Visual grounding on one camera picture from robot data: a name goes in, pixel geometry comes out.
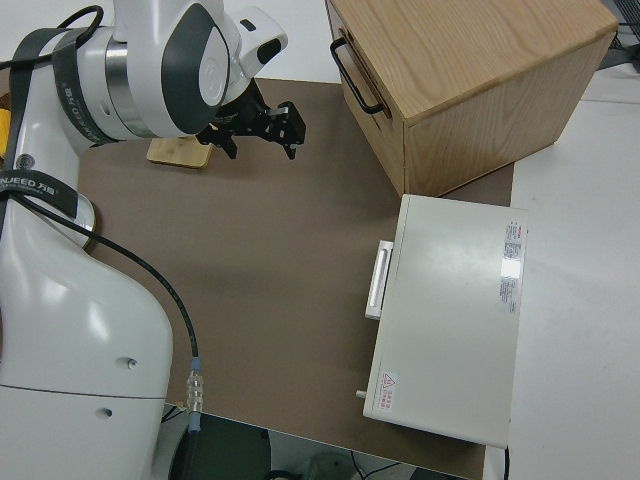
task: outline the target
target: black strap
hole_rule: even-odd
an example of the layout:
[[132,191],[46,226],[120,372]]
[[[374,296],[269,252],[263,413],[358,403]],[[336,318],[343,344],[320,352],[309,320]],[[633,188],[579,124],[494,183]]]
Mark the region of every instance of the black strap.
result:
[[93,120],[80,86],[76,40],[84,31],[76,29],[67,33],[52,53],[51,63],[58,98],[67,117],[85,138],[96,145],[104,145],[116,140],[105,135]]
[[38,198],[71,218],[76,218],[78,213],[78,192],[57,178],[37,170],[0,172],[0,197],[12,192]]
[[[13,59],[24,60],[37,57],[52,38],[64,31],[65,30],[61,28],[43,28],[31,32],[22,40]],[[14,168],[18,136],[27,107],[27,97],[29,95],[33,68],[34,67],[11,69],[11,126],[9,128],[9,142],[7,143],[7,153],[4,162],[5,170]],[[0,196],[0,236],[2,236],[2,228],[4,226],[5,208],[6,201]]]

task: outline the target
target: cable connector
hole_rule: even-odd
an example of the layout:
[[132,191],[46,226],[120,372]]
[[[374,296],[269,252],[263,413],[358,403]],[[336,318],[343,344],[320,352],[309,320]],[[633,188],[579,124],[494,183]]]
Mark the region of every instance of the cable connector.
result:
[[203,377],[200,357],[191,360],[191,373],[187,380],[187,410],[189,412],[189,433],[200,431],[200,414],[204,403]]

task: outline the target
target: yellow object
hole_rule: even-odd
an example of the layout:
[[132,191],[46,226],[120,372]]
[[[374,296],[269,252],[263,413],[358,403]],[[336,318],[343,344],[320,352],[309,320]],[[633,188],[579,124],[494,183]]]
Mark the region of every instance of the yellow object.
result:
[[7,153],[7,142],[9,141],[9,124],[11,123],[11,112],[0,108],[0,157]]
[[196,137],[155,138],[149,146],[147,159],[178,167],[204,168],[212,150],[212,145],[201,145]]

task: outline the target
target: black cable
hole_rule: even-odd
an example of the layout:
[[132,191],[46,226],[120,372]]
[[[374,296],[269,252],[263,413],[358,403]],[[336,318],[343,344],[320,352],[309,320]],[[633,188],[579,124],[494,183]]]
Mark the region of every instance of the black cable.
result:
[[267,473],[263,480],[274,480],[276,478],[284,478],[285,480],[300,480],[302,475],[296,475],[286,470],[271,470]]
[[161,422],[160,422],[160,423],[164,423],[164,422],[166,422],[166,421],[167,421],[167,418],[169,418],[169,417],[171,416],[171,414],[177,410],[177,408],[178,408],[178,407],[176,407],[175,405],[174,405],[173,407],[171,407],[171,408],[169,409],[169,411],[168,411],[167,413],[165,413],[165,414],[162,416],[162,420],[161,420]]
[[358,467],[358,463],[356,462],[356,457],[353,453],[353,450],[349,450],[349,453],[351,454],[351,462],[353,463],[353,467],[356,469],[356,472],[358,472],[358,475],[360,476],[361,480],[365,480],[366,478],[369,478],[374,473],[383,472],[384,470],[388,470],[390,468],[397,467],[398,465],[400,465],[400,462],[391,463],[382,468],[371,470],[369,473],[365,474],[362,472],[362,470],[360,470],[360,467]]
[[184,412],[186,412],[186,410],[180,410],[178,413],[174,413],[171,416],[165,415],[164,417],[162,417],[162,420],[160,421],[160,423],[166,423],[166,422],[168,422],[170,420],[173,420],[174,418],[179,417],[180,415],[182,415]]
[[189,480],[192,478],[191,472],[193,471],[193,463],[196,458],[198,437],[198,432],[189,432],[187,437],[187,453],[185,455],[184,467],[182,469],[182,475],[180,475],[180,480]]
[[509,447],[504,450],[504,480],[509,480],[509,469],[511,468],[511,459],[509,458]]
[[360,479],[364,480],[364,474],[360,471],[360,467],[358,467],[358,464],[356,463],[356,456],[353,454],[353,450],[349,450],[349,453],[351,454],[351,463],[353,463],[353,468],[358,472]]
[[[78,20],[79,18],[88,15],[89,13],[95,13],[95,17],[91,24],[87,27],[87,29],[78,35],[76,39],[76,48],[80,48],[82,45],[87,43],[87,41],[93,36],[98,27],[100,26],[100,22],[104,18],[104,10],[102,7],[98,5],[91,5],[90,7],[85,7],[82,10],[78,10],[76,13],[71,15],[69,18],[64,20],[58,28],[67,28],[73,22]],[[51,54],[48,53],[46,55],[40,55],[39,57],[33,58],[24,58],[20,60],[7,60],[4,62],[0,62],[0,70],[4,70],[5,68],[22,68],[22,67],[34,67],[36,65],[40,65],[41,63],[47,63],[51,61]]]
[[387,465],[386,467],[378,468],[378,469],[376,469],[376,470],[371,470],[369,473],[367,473],[367,474],[364,476],[364,478],[369,478],[369,477],[370,477],[371,475],[373,475],[374,473],[382,472],[382,471],[384,471],[384,470],[388,470],[388,469],[390,469],[390,468],[397,467],[398,465],[400,465],[400,462],[395,462],[395,463],[392,463],[392,464],[390,464],[390,465]]
[[167,281],[167,279],[164,278],[164,276],[162,276],[162,274],[158,272],[153,266],[148,264],[146,261],[144,261],[142,258],[137,256],[135,253],[131,252],[130,250],[127,250],[123,246],[109,240],[108,238],[98,235],[97,233],[92,232],[91,230],[87,230],[86,228],[80,227],[79,225],[76,225],[75,223],[70,222],[66,218],[56,215],[55,213],[47,210],[46,208],[41,207],[37,203],[34,203],[31,200],[27,199],[23,195],[12,193],[9,196],[10,198],[18,202],[27,210],[33,213],[42,215],[44,217],[47,217],[48,219],[53,220],[54,222],[59,223],[60,225],[67,227],[70,230],[73,230],[74,232],[78,232],[81,235],[84,235],[85,237],[89,237],[99,243],[102,243],[106,247],[109,247],[112,250],[115,250],[121,255],[124,255],[128,259],[137,263],[140,267],[144,268],[147,272],[149,272],[156,280],[158,280],[158,282],[160,282],[160,284],[165,288],[165,290],[169,293],[169,295],[171,295],[171,298],[178,306],[178,309],[180,310],[180,314],[182,315],[182,319],[184,320],[184,324],[187,327],[187,332],[189,333],[189,341],[191,343],[191,354],[194,358],[198,357],[198,343],[196,341],[196,334],[193,329],[193,324],[191,323],[191,318],[189,317],[189,312],[187,312],[187,308],[184,306],[184,303],[182,302],[180,295],[178,295],[178,292],[175,291],[175,289],[173,288],[173,286],[171,286],[171,284]]

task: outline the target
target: wire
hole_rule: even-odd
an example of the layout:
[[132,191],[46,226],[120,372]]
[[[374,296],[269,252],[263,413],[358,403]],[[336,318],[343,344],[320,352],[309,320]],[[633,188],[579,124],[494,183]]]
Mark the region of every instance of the wire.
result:
[[[104,18],[104,10],[102,7],[98,5],[91,5],[89,7],[85,7],[82,10],[78,10],[76,13],[71,15],[69,18],[64,20],[58,28],[67,28],[76,20],[88,15],[89,13],[95,13],[95,17],[91,24],[87,27],[87,29],[78,35],[76,39],[76,48],[80,48],[82,45],[87,43],[87,41],[93,36],[98,27],[100,26],[100,22]],[[32,58],[24,58],[20,60],[7,60],[4,62],[0,62],[0,70],[4,70],[5,68],[23,68],[23,67],[34,67],[36,65],[40,65],[42,63],[47,63],[51,61],[51,54],[48,53],[46,55],[40,55],[38,57]]]
[[302,475],[287,472],[286,470],[271,470],[265,475],[263,480],[275,480],[276,478],[284,478],[285,480],[300,480]]
[[371,470],[369,473],[367,473],[367,474],[364,476],[364,478],[369,478],[369,477],[370,477],[371,475],[373,475],[374,473],[382,472],[382,471],[384,471],[384,470],[388,470],[388,469],[390,469],[390,468],[397,467],[398,465],[400,465],[400,462],[395,462],[395,463],[392,463],[392,464],[390,464],[390,465],[387,465],[386,467],[378,468],[378,469],[376,469],[376,470]]
[[511,467],[511,459],[509,458],[509,447],[504,450],[504,480],[509,480],[509,469]]
[[351,462],[353,463],[353,467],[356,469],[356,472],[358,472],[358,476],[361,478],[361,480],[364,480],[364,474],[362,473],[362,471],[360,470],[360,467],[358,467],[358,464],[356,463],[356,457],[353,454],[353,450],[349,450],[349,453],[351,454]]
[[351,462],[353,463],[353,467],[356,469],[356,472],[358,472],[358,475],[360,476],[361,480],[365,480],[366,478],[369,478],[371,475],[375,473],[383,472],[385,470],[388,470],[390,468],[397,467],[398,465],[400,465],[400,462],[391,463],[382,468],[371,470],[369,473],[365,474],[362,470],[360,470],[360,467],[358,467],[358,463],[356,462],[356,457],[353,453],[353,450],[349,450],[349,453],[351,454]]
[[171,408],[169,409],[169,411],[168,411],[167,413],[165,413],[165,414],[162,416],[162,421],[161,421],[160,423],[164,423],[164,422],[166,422],[166,421],[167,421],[167,418],[169,418],[169,417],[171,416],[171,414],[172,414],[173,412],[175,412],[177,409],[178,409],[178,407],[176,407],[175,405],[174,405],[173,407],[171,407]]
[[115,250],[116,252],[120,253],[121,255],[124,255],[128,259],[137,263],[140,267],[144,268],[147,272],[149,272],[156,280],[158,280],[158,282],[160,282],[160,284],[165,288],[165,290],[169,293],[169,295],[171,295],[171,298],[178,306],[178,309],[180,310],[180,314],[182,315],[182,319],[184,320],[184,324],[187,328],[187,332],[189,333],[189,341],[191,343],[191,354],[193,355],[194,358],[198,357],[198,342],[196,340],[196,333],[195,333],[195,330],[193,329],[193,324],[191,323],[191,318],[189,317],[189,312],[187,312],[187,308],[182,302],[180,295],[178,295],[178,292],[175,291],[175,289],[173,288],[173,286],[171,286],[171,284],[167,281],[167,279],[164,278],[164,276],[162,276],[162,274],[158,272],[153,266],[148,264],[146,261],[144,261],[142,258],[137,256],[135,253],[131,252],[130,250],[127,250],[125,247],[109,240],[108,238],[98,235],[97,233],[92,232],[91,230],[87,230],[86,228],[80,227],[79,225],[76,225],[75,223],[70,222],[66,218],[56,215],[55,213],[47,210],[46,208],[41,207],[37,203],[34,203],[31,200],[25,198],[23,195],[12,193],[9,196],[10,198],[18,202],[20,205],[22,205],[24,208],[31,211],[32,213],[37,213],[39,215],[47,217],[48,219],[53,220],[54,222],[59,223],[60,225],[67,227],[70,230],[73,230],[74,232],[80,233],[85,237],[89,237],[97,241],[98,243],[101,243],[104,246],[109,247],[112,250]]
[[160,423],[165,423],[168,422],[169,420],[173,420],[176,417],[179,417],[180,415],[182,415],[184,412],[186,412],[186,410],[180,410],[178,413],[174,413],[173,415],[165,415],[164,417],[162,417],[162,420],[160,420]]

